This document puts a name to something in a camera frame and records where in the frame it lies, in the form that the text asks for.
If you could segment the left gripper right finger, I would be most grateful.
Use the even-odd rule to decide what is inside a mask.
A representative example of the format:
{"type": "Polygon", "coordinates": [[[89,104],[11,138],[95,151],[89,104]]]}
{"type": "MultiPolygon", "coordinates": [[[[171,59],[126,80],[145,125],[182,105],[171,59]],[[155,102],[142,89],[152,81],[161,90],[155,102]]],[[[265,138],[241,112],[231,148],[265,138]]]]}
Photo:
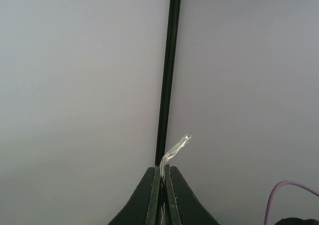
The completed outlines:
{"type": "Polygon", "coordinates": [[[176,166],[165,167],[165,184],[165,223],[167,225],[219,224],[199,202],[176,166]]]}

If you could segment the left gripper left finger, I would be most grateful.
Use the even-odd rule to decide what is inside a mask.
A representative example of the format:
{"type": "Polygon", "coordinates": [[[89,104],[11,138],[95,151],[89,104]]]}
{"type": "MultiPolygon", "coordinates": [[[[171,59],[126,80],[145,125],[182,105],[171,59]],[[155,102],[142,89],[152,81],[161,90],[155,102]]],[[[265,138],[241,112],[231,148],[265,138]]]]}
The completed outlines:
{"type": "Polygon", "coordinates": [[[160,169],[149,167],[111,225],[157,225],[159,222],[160,169]]]}

